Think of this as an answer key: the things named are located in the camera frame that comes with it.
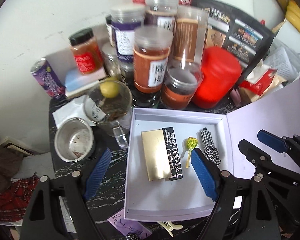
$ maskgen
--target open cardboard box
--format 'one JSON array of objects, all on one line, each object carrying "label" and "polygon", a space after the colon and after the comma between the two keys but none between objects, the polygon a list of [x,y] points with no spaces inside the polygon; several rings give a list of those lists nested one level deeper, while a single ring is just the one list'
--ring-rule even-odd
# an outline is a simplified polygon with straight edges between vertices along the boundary
[{"label": "open cardboard box", "polygon": [[[174,128],[183,178],[149,181],[141,132],[164,127]],[[279,154],[257,139],[261,129],[279,137],[300,135],[300,79],[227,115],[135,108],[126,173],[126,219],[180,221],[210,215],[214,202],[205,195],[192,166],[185,168],[187,153],[184,154],[185,139],[189,136],[199,139],[199,131],[204,127],[211,131],[220,152],[221,170],[239,178],[250,179],[254,175],[254,166],[238,148],[239,141],[246,139],[269,153],[276,164],[300,173],[287,154]]]}]

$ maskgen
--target glass mug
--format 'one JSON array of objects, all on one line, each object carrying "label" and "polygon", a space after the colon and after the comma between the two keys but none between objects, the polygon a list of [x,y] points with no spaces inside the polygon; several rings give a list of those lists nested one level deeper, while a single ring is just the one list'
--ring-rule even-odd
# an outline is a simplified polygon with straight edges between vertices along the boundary
[{"label": "glass mug", "polygon": [[92,122],[116,138],[121,149],[128,148],[125,135],[130,131],[132,94],[125,84],[109,79],[100,81],[88,92],[83,108]]}]

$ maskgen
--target purple can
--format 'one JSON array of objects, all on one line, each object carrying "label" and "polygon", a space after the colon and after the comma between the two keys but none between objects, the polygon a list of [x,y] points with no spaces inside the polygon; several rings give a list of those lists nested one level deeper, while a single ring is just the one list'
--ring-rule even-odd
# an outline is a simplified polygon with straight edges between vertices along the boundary
[{"label": "purple can", "polygon": [[66,88],[58,79],[47,59],[38,60],[30,71],[49,96],[55,99],[64,97]]}]

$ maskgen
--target red container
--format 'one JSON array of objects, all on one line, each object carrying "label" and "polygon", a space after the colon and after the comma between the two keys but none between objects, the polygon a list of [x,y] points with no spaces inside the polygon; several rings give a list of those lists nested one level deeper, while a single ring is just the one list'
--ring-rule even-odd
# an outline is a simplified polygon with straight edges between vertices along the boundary
[{"label": "red container", "polygon": [[236,57],[219,47],[205,50],[201,71],[204,78],[192,101],[204,109],[216,106],[237,82],[242,72]]}]

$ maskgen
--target purple card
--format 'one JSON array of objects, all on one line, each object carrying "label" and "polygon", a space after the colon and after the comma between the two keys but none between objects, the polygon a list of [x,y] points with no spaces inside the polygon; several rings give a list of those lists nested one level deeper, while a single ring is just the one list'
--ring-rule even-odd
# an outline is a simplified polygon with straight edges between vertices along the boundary
[{"label": "purple card", "polygon": [[140,239],[145,239],[152,234],[152,231],[141,225],[138,221],[125,220],[124,208],[118,213],[109,217],[108,221],[125,236],[129,233],[132,233],[137,234]]}]

